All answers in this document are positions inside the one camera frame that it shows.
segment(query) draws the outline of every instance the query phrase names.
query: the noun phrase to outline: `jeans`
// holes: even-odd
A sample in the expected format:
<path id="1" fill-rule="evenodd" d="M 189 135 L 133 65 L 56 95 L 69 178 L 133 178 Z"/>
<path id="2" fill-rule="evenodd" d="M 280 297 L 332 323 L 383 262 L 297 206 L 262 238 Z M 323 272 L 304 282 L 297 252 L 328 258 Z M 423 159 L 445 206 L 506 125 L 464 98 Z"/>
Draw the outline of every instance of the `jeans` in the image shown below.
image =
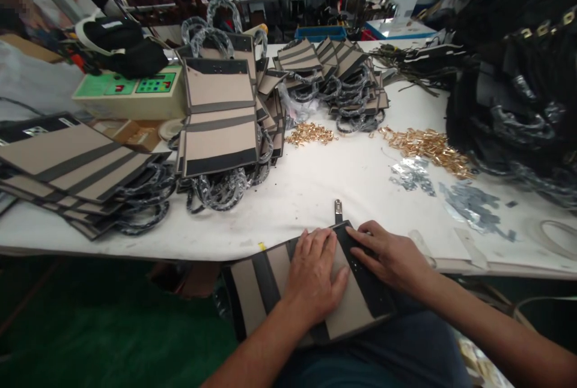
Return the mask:
<path id="1" fill-rule="evenodd" d="M 291 371 L 301 360 L 347 356 L 382 367 L 407 387 L 471 387 L 453 329 L 411 298 L 391 294 L 397 305 L 392 319 L 350 339 L 295 352 Z"/>

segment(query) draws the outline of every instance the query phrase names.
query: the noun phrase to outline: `control box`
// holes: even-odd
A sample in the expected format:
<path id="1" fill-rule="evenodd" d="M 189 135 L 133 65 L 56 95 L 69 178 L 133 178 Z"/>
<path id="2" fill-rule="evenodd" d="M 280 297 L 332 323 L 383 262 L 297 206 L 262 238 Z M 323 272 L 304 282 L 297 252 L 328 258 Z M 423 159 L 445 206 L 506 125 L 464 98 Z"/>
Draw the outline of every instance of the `control box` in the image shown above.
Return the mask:
<path id="1" fill-rule="evenodd" d="M 143 79 L 87 74 L 72 99 L 97 119 L 170 120 L 186 116 L 185 89 L 182 67 L 169 65 Z"/>

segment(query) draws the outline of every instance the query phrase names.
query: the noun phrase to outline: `green floor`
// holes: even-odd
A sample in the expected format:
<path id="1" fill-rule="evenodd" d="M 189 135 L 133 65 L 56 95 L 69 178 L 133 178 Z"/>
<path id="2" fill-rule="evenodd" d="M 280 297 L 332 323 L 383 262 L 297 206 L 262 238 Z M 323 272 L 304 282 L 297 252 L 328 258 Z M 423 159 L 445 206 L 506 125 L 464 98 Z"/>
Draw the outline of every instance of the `green floor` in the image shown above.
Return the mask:
<path id="1" fill-rule="evenodd" d="M 0 258 L 0 323 L 54 257 Z M 63 258 L 0 337 L 0 387 L 196 387 L 234 350 L 211 299 L 184 301 L 145 277 L 152 263 Z M 488 279 L 510 299 L 577 294 L 575 282 Z M 535 328 L 577 352 L 577 303 L 530 304 Z"/>

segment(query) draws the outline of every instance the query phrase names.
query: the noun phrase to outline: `blue plastic crate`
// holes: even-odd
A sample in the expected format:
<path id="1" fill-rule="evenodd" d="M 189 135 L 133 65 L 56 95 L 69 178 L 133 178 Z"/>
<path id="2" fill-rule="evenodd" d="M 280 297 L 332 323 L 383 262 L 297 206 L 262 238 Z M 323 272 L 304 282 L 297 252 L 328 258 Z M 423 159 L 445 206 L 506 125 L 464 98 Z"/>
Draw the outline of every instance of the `blue plastic crate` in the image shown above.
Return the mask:
<path id="1" fill-rule="evenodd" d="M 326 37 L 341 41 L 347 37 L 347 31 L 342 26 L 315 26 L 313 28 L 298 28 L 295 32 L 296 39 L 307 38 L 311 43 L 320 43 Z"/>

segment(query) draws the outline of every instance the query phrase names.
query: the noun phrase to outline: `bag handle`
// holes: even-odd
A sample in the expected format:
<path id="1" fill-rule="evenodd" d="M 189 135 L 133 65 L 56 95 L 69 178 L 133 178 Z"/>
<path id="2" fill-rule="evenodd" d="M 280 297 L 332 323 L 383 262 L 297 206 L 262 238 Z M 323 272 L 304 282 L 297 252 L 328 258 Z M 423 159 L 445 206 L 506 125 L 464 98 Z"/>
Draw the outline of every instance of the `bag handle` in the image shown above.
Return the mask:
<path id="1" fill-rule="evenodd" d="M 191 41 L 192 56 L 198 58 L 200 49 L 204 44 L 206 37 L 210 37 L 218 47 L 225 59 L 234 59 L 234 47 L 228 35 L 216 28 L 203 28 L 194 35 Z"/>
<path id="2" fill-rule="evenodd" d="M 190 36 L 191 31 L 193 31 L 192 37 L 194 38 L 194 36 L 197 34 L 198 31 L 208 27 L 209 25 L 206 22 L 206 20 L 204 20 L 201 17 L 194 16 L 191 17 L 190 19 L 186 19 L 184 22 L 182 22 L 182 25 L 180 26 L 180 35 L 182 36 L 182 44 L 189 44 L 191 42 L 191 36 Z"/>
<path id="3" fill-rule="evenodd" d="M 254 46 L 256 47 L 256 45 L 259 43 L 263 43 L 263 50 L 260 55 L 260 58 L 262 59 L 266 57 L 266 49 L 269 45 L 269 39 L 266 36 L 266 31 L 263 28 L 258 28 L 254 32 Z"/>
<path id="4" fill-rule="evenodd" d="M 239 9 L 229 0 L 211 0 L 206 10 L 206 21 L 208 26 L 214 28 L 214 18 L 217 8 L 229 8 L 233 12 L 234 30 L 238 34 L 242 33 Z"/>

